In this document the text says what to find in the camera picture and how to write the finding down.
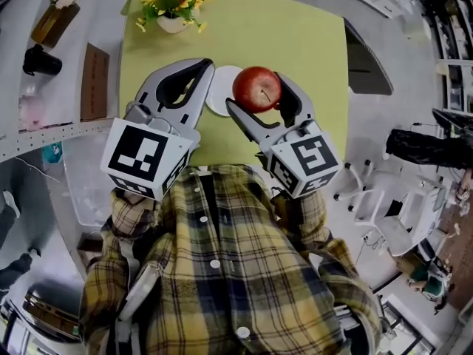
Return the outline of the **teal bag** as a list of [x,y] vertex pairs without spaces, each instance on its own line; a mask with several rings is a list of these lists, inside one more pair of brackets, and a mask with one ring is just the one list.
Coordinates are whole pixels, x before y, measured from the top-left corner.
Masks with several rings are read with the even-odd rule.
[[48,164],[61,162],[63,155],[62,142],[56,142],[41,148],[42,160]]

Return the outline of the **pink plastic bag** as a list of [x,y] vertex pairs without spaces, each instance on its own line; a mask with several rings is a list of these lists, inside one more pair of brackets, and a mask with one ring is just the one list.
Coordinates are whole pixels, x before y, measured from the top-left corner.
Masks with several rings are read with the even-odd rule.
[[18,100],[18,128],[30,132],[41,129],[45,111],[41,91],[33,84],[27,85]]

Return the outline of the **flat brown cardboard box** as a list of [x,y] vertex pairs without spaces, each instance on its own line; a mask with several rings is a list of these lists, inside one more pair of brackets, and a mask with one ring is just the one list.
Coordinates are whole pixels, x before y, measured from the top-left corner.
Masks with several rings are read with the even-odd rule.
[[109,54],[88,43],[81,85],[81,121],[107,116]]

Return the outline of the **black garment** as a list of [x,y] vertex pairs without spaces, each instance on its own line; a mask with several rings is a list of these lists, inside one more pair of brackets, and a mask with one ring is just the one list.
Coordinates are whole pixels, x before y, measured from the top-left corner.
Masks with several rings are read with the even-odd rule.
[[473,147],[462,138],[436,138],[418,132],[393,129],[386,153],[419,165],[473,169]]

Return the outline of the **sunflower pot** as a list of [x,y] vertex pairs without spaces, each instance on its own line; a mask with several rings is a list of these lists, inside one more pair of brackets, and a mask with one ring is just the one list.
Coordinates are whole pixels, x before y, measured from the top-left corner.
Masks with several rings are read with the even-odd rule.
[[135,25],[146,32],[148,23],[157,22],[167,33],[174,34],[195,26],[202,32],[206,23],[199,20],[200,7],[210,0],[140,0],[142,13]]

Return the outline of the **white metal shelf rack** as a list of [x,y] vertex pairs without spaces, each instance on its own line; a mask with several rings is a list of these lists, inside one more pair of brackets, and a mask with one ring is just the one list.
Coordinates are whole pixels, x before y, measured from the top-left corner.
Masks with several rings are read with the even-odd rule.
[[[34,43],[35,24],[50,0],[11,0],[0,11],[0,163],[34,149],[74,138],[105,132],[119,113],[120,54],[127,0],[79,0],[80,11],[49,52],[61,59],[57,76],[27,75],[24,55]],[[86,46],[90,43],[109,54],[107,116],[81,121],[81,85]],[[43,127],[18,128],[18,100],[27,85],[38,87],[46,111]]]

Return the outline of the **red apple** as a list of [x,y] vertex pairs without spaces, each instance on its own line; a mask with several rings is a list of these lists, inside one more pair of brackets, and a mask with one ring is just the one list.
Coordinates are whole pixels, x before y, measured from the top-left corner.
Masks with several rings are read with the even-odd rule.
[[282,97],[278,75],[265,67],[248,67],[234,79],[234,100],[251,113],[273,109]]

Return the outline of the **person's plaid shirt torso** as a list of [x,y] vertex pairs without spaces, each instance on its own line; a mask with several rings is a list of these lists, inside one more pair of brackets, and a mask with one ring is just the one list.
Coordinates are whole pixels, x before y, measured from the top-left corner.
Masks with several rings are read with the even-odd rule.
[[346,243],[304,258],[273,197],[249,166],[187,167],[158,201],[165,233],[124,240],[107,220],[82,293],[86,355],[373,355],[377,300]]

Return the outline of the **black bottle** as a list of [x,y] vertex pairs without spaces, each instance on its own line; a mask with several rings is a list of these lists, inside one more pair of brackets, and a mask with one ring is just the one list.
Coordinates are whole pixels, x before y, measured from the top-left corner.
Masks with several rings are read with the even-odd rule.
[[26,50],[24,55],[23,71],[31,76],[35,73],[57,75],[62,69],[62,61],[47,53],[40,44]]

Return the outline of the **white office chair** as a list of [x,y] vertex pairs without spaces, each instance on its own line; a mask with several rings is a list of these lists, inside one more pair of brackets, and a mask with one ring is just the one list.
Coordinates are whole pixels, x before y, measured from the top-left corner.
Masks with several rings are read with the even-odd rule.
[[376,168],[369,159],[363,169],[349,162],[344,169],[351,180],[333,199],[346,200],[354,224],[376,231],[392,256],[406,254],[435,229],[448,195],[440,181]]

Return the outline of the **white small plate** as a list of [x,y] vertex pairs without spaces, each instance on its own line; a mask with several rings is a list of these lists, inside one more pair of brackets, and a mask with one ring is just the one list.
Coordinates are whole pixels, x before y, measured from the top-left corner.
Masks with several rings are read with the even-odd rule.
[[234,99],[233,82],[241,71],[241,67],[233,65],[216,68],[206,98],[206,105],[213,113],[222,117],[230,116],[226,106],[226,99]]

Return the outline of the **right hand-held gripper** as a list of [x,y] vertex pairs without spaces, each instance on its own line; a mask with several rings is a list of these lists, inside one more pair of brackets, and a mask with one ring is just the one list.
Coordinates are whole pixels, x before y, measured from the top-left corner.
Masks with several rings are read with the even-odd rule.
[[268,158],[270,175],[291,198],[299,198],[328,185],[341,170],[341,161],[330,134],[312,119],[314,108],[309,96],[287,76],[280,72],[276,75],[282,91],[279,112],[284,125],[291,128],[279,122],[266,124],[231,98],[225,104],[237,126]]

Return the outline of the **person's right forearm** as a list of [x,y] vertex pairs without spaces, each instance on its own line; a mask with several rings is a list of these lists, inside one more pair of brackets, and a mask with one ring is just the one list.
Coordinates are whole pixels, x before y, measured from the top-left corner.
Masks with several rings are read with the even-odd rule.
[[304,258],[309,253],[328,251],[333,244],[332,232],[325,226],[327,210],[321,192],[291,198],[281,191],[271,201],[278,226]]

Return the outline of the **clear plastic bin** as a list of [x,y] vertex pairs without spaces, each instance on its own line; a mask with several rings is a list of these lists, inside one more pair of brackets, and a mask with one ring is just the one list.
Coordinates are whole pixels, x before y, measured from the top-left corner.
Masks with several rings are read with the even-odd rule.
[[100,169],[108,135],[98,133],[62,142],[65,175],[72,204],[83,226],[102,226],[111,214],[114,183]]

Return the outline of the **person's left forearm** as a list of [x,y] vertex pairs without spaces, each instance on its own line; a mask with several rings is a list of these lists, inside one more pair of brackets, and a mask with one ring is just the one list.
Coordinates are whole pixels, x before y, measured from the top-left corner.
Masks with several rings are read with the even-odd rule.
[[110,202],[107,225],[120,239],[138,241],[166,232],[160,202],[119,188],[111,191]]

